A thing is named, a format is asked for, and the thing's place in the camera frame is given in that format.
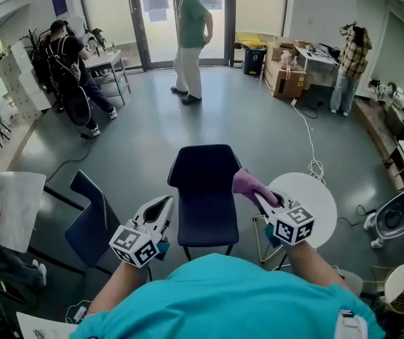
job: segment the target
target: pink glove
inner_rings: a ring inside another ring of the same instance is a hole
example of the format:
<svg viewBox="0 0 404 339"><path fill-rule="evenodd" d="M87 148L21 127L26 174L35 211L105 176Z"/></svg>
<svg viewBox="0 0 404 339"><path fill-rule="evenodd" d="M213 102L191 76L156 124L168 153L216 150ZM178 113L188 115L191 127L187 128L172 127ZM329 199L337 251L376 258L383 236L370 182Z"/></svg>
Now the pink glove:
<svg viewBox="0 0 404 339"><path fill-rule="evenodd" d="M262 184L256 177L252 176L246 168L241 168L240 171L233 176L232 192L234 194L242 194L256 206L259 203L254 193L261 194L271 206L279 206L279 201L268 187Z"/></svg>

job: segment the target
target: plaid shirt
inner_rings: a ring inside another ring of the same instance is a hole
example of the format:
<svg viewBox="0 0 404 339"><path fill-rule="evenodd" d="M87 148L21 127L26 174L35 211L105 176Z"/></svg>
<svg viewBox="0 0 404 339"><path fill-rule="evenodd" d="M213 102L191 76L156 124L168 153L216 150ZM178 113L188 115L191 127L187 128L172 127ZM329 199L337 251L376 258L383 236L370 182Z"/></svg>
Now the plaid shirt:
<svg viewBox="0 0 404 339"><path fill-rule="evenodd" d="M367 30L364 28L364 46L356 45L354 37L355 31L352 26L346 25L340 29L340 34L346 36L345 46L340 55L341 69L347 76L359 79L367 67L368 61L365 59L367 53L372 48Z"/></svg>

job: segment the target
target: black shoe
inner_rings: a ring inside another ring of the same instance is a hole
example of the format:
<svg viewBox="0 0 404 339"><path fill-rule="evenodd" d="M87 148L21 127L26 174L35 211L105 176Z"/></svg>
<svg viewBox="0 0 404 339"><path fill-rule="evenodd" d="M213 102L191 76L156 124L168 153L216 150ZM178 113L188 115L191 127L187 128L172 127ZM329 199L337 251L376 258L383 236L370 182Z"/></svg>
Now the black shoe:
<svg viewBox="0 0 404 339"><path fill-rule="evenodd" d="M177 87L171 87L171 92L178 95L188 95L188 92L182 92L181 90L178 90Z"/></svg>
<svg viewBox="0 0 404 339"><path fill-rule="evenodd" d="M200 103L200 102L202 102L202 98L196 98L191 94L182 98L183 105L192 105L193 103Z"/></svg>

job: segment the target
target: teal shirt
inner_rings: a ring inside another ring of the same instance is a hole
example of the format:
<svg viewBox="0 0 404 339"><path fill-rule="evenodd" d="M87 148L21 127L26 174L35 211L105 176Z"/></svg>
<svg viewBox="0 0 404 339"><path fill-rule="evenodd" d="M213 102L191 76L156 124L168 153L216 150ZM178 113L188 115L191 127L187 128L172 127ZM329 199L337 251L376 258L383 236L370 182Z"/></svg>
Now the teal shirt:
<svg viewBox="0 0 404 339"><path fill-rule="evenodd" d="M201 0L180 0L179 45L183 48L202 48L207 9Z"/></svg>
<svg viewBox="0 0 404 339"><path fill-rule="evenodd" d="M365 319L369 338L384 337L370 308L338 285L211 254L87 317L70 338L334 338L340 308Z"/></svg>

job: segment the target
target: black trash can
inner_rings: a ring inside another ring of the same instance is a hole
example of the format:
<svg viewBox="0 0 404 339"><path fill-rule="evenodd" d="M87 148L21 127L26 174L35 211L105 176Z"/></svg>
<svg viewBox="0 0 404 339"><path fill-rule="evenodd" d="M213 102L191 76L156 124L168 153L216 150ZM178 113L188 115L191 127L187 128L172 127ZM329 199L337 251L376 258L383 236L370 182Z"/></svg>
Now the black trash can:
<svg viewBox="0 0 404 339"><path fill-rule="evenodd" d="M264 47L244 46L243 73L248 76L259 76L265 54L266 48Z"/></svg>

